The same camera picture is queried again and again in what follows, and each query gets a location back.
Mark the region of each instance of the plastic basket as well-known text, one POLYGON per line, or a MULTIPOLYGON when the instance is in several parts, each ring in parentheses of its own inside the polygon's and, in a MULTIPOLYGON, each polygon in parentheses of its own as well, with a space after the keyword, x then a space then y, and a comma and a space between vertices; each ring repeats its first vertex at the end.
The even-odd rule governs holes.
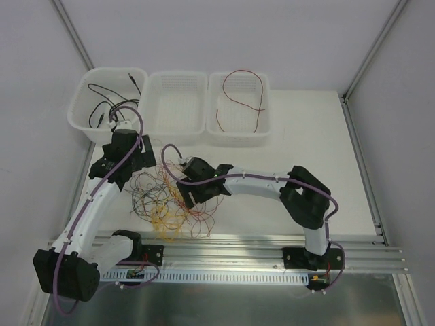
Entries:
POLYGON ((225 91, 230 98, 248 104, 258 112, 230 100, 222 90, 222 84, 230 73, 213 73, 209 78, 207 132, 214 145, 256 146, 263 144, 271 134, 271 107, 269 104, 269 81, 258 73, 263 83, 251 73, 237 72, 225 81, 225 91))
MULTIPOLYGON (((111 130, 108 125, 110 105, 106 103, 102 104, 92 116, 91 125, 97 126, 101 114, 104 113, 104 118, 101 121, 99 128, 89 127, 89 117, 92 111, 101 101, 105 100, 102 96, 94 93, 88 88, 89 83, 94 83, 109 88, 110 90, 117 92, 119 95, 129 100, 139 99, 137 108, 138 112, 141 113, 140 107, 143 99, 145 98, 147 73, 139 68, 101 67, 88 71, 80 81, 79 87, 77 88, 68 109, 68 122, 74 128, 83 131, 86 136, 88 136, 88 138, 96 144, 107 144, 111 141, 111 130), (135 79, 142 96, 139 96, 139 92, 128 76, 129 73, 135 79)), ((105 95, 114 103, 123 101, 122 98, 110 91, 101 88, 94 89, 98 90, 101 94, 105 95)), ((125 105, 136 109, 136 104, 134 103, 126 103, 125 105)), ((121 112, 126 119, 133 123, 133 127, 139 131, 139 121, 137 116, 130 110, 121 110, 121 112)))
POLYGON ((164 71, 150 75, 143 102, 145 131, 163 143, 193 145, 205 130, 207 75, 164 71))

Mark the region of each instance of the white wall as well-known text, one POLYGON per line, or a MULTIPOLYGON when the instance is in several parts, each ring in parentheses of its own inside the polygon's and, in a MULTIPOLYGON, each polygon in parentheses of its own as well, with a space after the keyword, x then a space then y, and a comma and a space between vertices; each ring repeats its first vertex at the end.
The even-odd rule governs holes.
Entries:
POLYGON ((403 246, 435 325, 435 1, 413 0, 350 107, 387 235, 403 246))
POLYGON ((351 83, 397 0, 64 0, 96 66, 251 69, 274 89, 351 83))
POLYGON ((0 325, 17 325, 37 248, 60 232, 88 141, 66 107, 86 72, 48 0, 0 3, 0 325))

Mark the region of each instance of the wire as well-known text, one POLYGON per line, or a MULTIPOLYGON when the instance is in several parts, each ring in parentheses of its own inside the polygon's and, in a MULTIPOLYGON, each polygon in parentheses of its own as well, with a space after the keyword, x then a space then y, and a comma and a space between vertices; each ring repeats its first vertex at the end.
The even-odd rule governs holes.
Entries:
POLYGON ((102 101, 102 102, 98 103, 98 104, 96 105, 96 107, 94 108, 94 110, 92 111, 92 113, 89 115, 89 120, 88 120, 89 127, 93 128, 92 125, 90 124, 90 119, 92 118, 92 116, 94 115, 94 113, 95 113, 95 111, 98 109, 98 107, 99 107, 100 105, 102 105, 103 103, 107 103, 107 104, 111 107, 111 104, 110 104, 109 102, 107 102, 107 101, 102 101))
POLYGON ((157 271, 156 275, 154 275, 153 277, 151 277, 149 280, 146 280, 145 282, 140 282, 138 285, 126 285, 123 284, 122 285, 122 289, 140 289, 142 287, 146 287, 147 285, 149 285, 153 280, 156 280, 158 278, 158 276, 160 275, 160 268, 153 263, 150 263, 149 261, 143 262, 141 263, 140 261, 120 261, 119 263, 117 263, 117 265, 137 265, 137 264, 142 264, 144 266, 151 266, 154 267, 157 271))
MULTIPOLYGON (((181 167, 171 161, 167 166, 181 173, 181 167)), ((224 199, 217 197, 214 205, 202 204, 188 209, 184 200, 162 164, 154 168, 154 174, 143 171, 134 175, 129 183, 133 211, 136 215, 152 224, 157 238, 171 241, 184 236, 190 229, 190 237, 209 236, 214 227, 213 214, 224 199)))
POLYGON ((333 284, 335 284, 337 282, 337 280, 341 277, 341 275, 343 274, 343 270, 345 269, 345 250, 344 248, 341 246, 341 244, 331 241, 330 240, 330 232, 329 232, 329 219, 334 216, 337 212, 338 212, 338 202, 330 195, 327 194, 326 192, 313 187, 312 185, 309 185, 308 183, 296 180, 296 179, 292 179, 292 178, 287 178, 287 177, 269 177, 269 176, 265 176, 265 175, 257 175, 254 173, 232 173, 229 175, 220 175, 218 177, 214 177, 214 178, 210 178, 207 180, 203 180, 203 181, 197 181, 197 182, 186 182, 183 181, 179 178, 177 178, 167 167, 166 165, 166 161, 164 160, 164 153, 165 151, 168 149, 168 147, 172 147, 178 154, 178 156, 180 158, 183 158, 180 150, 177 148, 177 146, 175 146, 174 144, 166 144, 163 148, 162 148, 162 152, 161 152, 161 160, 163 163, 164 168, 166 169, 166 171, 168 172, 168 174, 174 179, 176 180, 176 182, 179 182, 183 185, 204 185, 206 183, 209 182, 213 182, 213 181, 217 181, 217 180, 222 180, 222 179, 229 179, 229 178, 235 178, 235 177, 246 177, 246 178, 254 178, 254 179, 261 179, 261 180, 269 180, 269 181, 285 181, 285 182, 290 182, 290 183, 294 183, 297 185, 300 185, 301 187, 304 187, 305 189, 309 189, 312 190, 314 192, 317 192, 318 194, 322 195, 323 197, 329 199, 329 201, 331 201, 334 204, 334 210, 329 213, 328 215, 326 215, 324 223, 325 223, 325 234, 326 234, 326 239, 328 240, 328 242, 330 242, 332 245, 337 246, 338 248, 340 248, 342 254, 343 254, 343 264, 342 264, 342 268, 340 269, 340 272, 338 273, 337 277, 331 282, 331 284, 328 286, 328 288, 330 288, 333 284))
MULTIPOLYGON (((139 87, 138 87, 137 84, 136 84, 135 78, 133 78, 133 76, 132 76, 130 73, 128 74, 128 77, 130 78, 130 80, 132 81, 132 83, 135 85, 135 87, 136 87, 136 89, 137 89, 139 95, 141 96, 142 93, 141 93, 139 87)), ((114 90, 111 90, 110 88, 107 88, 107 87, 105 87, 105 86, 98 85, 98 84, 94 84, 94 83, 89 83, 89 84, 88 84, 88 88, 89 88, 90 90, 92 90, 94 93, 96 93, 96 94, 102 96, 102 97, 106 100, 106 101, 103 101, 103 102, 100 102, 99 104, 97 104, 96 107, 92 110, 92 113, 90 114, 89 119, 88 119, 88 125, 89 125, 90 128, 94 128, 94 127, 92 127, 91 119, 92 119, 93 115, 95 114, 95 111, 98 109, 98 107, 99 107, 101 104, 103 104, 103 103, 107 103, 107 104, 110 106, 110 109, 109 109, 109 115, 111 115, 112 112, 114 112, 114 110, 115 110, 116 108, 118 108, 118 107, 120 107, 121 105, 124 105, 124 104, 126 104, 126 103, 134 103, 134 104, 136 104, 137 107, 139 106, 139 99, 136 99, 136 98, 127 99, 127 98, 121 96, 119 93, 115 92, 114 90), (94 88, 102 88, 102 89, 104 89, 104 90, 106 90, 106 91, 108 91, 108 92, 111 92, 111 93, 117 95, 118 97, 120 97, 123 101, 120 101, 120 102, 118 102, 118 103, 114 103, 110 98, 108 98, 108 97, 105 96, 104 94, 100 93, 99 91, 95 90, 94 88)), ((125 120, 125 117, 124 117, 124 115, 122 114, 121 111, 119 111, 119 114, 122 116, 122 119, 125 120)), ((99 118, 99 121, 98 121, 98 125, 97 125, 96 128, 99 128, 99 126, 101 125, 101 122, 103 121, 103 118, 104 118, 104 113, 100 115, 100 118, 99 118)), ((115 114, 115 115, 113 116, 113 121, 114 121, 114 122, 118 122, 118 121, 119 121, 117 114, 115 114)))
MULTIPOLYGON (((142 117, 140 116, 140 114, 137 113, 137 111, 134 110, 132 107, 122 106, 122 107, 116 108, 114 110, 114 112, 112 112, 112 114, 109 116, 109 119, 111 119, 113 117, 113 115, 115 114, 116 111, 119 111, 121 109, 131 110, 137 116, 137 118, 139 119, 139 124, 140 124, 139 136, 137 137, 137 140, 136 140, 135 144, 131 147, 131 149, 128 151, 128 153, 114 166, 113 169, 111 169, 100 180, 100 182, 97 184, 97 186, 91 191, 89 199, 87 199, 85 201, 85 203, 83 204, 82 208, 80 209, 79 213, 77 214, 77 217, 75 218, 73 224, 71 225, 71 228, 68 231, 67 239, 70 242, 71 242, 71 237, 73 236, 74 230, 76 229, 80 219, 82 218, 82 216, 83 216, 84 212, 86 211, 86 209, 88 208, 89 204, 92 202, 95 194, 99 191, 101 186, 108 180, 108 178, 110 178, 110 176, 113 175, 119 169, 119 167, 121 167, 125 163, 125 161, 128 160, 128 158, 131 156, 131 154, 134 152, 134 150, 136 150, 136 147, 138 147, 140 142, 141 142, 141 135, 143 133, 143 120, 142 120, 142 117)), ((72 309, 70 311, 68 311, 68 312, 65 312, 61 308, 60 302, 59 302, 59 294, 58 294, 59 270, 60 270, 60 264, 61 264, 61 262, 63 260, 64 255, 65 255, 65 251, 67 250, 68 244, 69 244, 69 242, 64 243, 64 245, 62 246, 62 249, 60 250, 60 253, 59 253, 59 256, 58 256, 58 259, 57 259, 57 262, 56 262, 56 266, 54 268, 54 277, 53 277, 53 299, 54 299, 54 306, 56 307, 56 309, 59 312, 59 314, 61 316, 63 316, 63 317, 71 315, 74 312, 74 310, 77 308, 77 305, 78 305, 78 300, 77 300, 74 303, 74 306, 72 307, 72 309)))
POLYGON ((133 78, 133 76, 131 74, 128 74, 128 76, 130 77, 130 80, 134 83, 134 85, 136 86, 136 89, 139 92, 139 95, 142 95, 141 90, 139 89, 139 87, 137 87, 135 78, 133 78))
MULTIPOLYGON (((252 110, 258 112, 258 113, 257 113, 257 120, 256 120, 256 128, 254 129, 254 132, 253 132, 253 133, 255 134, 256 131, 257 131, 257 129, 258 129, 258 121, 259 121, 259 119, 260 119, 260 112, 261 112, 261 111, 264 111, 264 109, 261 108, 261 105, 262 105, 262 103, 263 103, 264 86, 263 86, 263 81, 261 80, 260 76, 258 76, 258 75, 257 75, 256 73, 254 73, 253 71, 249 71, 249 70, 242 70, 242 69, 239 69, 239 70, 233 71, 232 73, 228 74, 228 75, 225 77, 224 81, 222 82, 222 91, 224 92, 224 94, 225 94, 225 96, 228 98, 228 100, 230 100, 230 101, 232 101, 232 102, 235 102, 235 103, 238 103, 238 104, 240 104, 240 105, 243 105, 243 106, 245 106, 245 107, 249 107, 250 109, 252 109, 252 110), (234 74, 234 73, 240 73, 240 72, 243 72, 243 73, 251 73, 252 75, 256 76, 256 77, 258 78, 258 80, 260 81, 260 83, 261 83, 260 104, 258 105, 258 109, 255 109, 254 107, 252 107, 251 105, 248 105, 248 104, 246 104, 246 103, 242 103, 242 102, 239 102, 239 101, 234 100, 233 98, 230 98, 229 95, 228 95, 228 94, 226 93, 226 91, 225 91, 225 83, 226 83, 226 80, 227 80, 227 79, 228 79, 232 74, 234 74)), ((217 124, 218 124, 218 126, 219 126, 219 129, 220 129, 222 132, 226 132, 226 131, 222 128, 222 126, 221 126, 221 124, 220 124, 218 114, 219 114, 219 109, 216 110, 216 121, 217 121, 217 124)))

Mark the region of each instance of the wire bundle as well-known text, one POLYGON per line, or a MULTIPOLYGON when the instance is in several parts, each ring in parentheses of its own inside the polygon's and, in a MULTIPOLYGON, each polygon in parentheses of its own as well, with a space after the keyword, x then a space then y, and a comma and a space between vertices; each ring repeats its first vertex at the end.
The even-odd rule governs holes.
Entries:
MULTIPOLYGON (((181 167, 171 161, 166 161, 173 173, 181 174, 181 167)), ((140 172, 130 180, 133 211, 144 221, 150 222, 157 237, 163 240, 173 240, 185 236, 189 230, 191 238, 210 236, 215 225, 213 214, 224 199, 217 197, 215 203, 199 204, 188 209, 184 204, 175 181, 170 178, 163 164, 140 172)))

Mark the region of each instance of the robotic arm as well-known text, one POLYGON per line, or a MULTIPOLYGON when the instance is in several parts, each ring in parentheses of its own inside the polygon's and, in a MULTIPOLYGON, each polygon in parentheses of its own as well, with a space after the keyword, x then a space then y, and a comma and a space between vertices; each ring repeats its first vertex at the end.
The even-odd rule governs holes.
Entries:
POLYGON ((242 177, 220 179, 202 185, 186 185, 177 182, 177 187, 188 208, 203 203, 218 195, 249 194, 272 198, 280 201, 287 209, 292 219, 303 227, 305 234, 304 255, 296 264, 299 268, 317 270, 324 266, 330 243, 326 235, 324 216, 329 208, 329 199, 310 189, 286 181, 279 181, 278 176, 288 175, 289 178, 302 181, 321 191, 331 194, 331 191, 317 180, 307 169, 294 166, 289 173, 257 173, 242 168, 220 164, 217 169, 208 165, 200 158, 191 158, 184 164, 185 182, 204 181, 222 175, 240 174, 242 177), (261 180, 243 177, 244 174, 255 174, 271 180, 261 180))
POLYGON ((65 244, 67 247, 57 280, 58 294, 80 301, 90 300, 97 290, 100 275, 119 261, 140 258, 141 236, 136 232, 118 230, 108 242, 94 251, 92 243, 107 207, 119 196, 132 173, 156 165, 148 135, 142 137, 141 145, 89 198, 108 172, 132 149, 138 136, 129 121, 120 122, 116 126, 111 143, 103 146, 103 157, 90 169, 86 197, 79 203, 67 227, 50 250, 39 249, 36 252, 33 265, 44 292, 53 293, 54 271, 65 244))

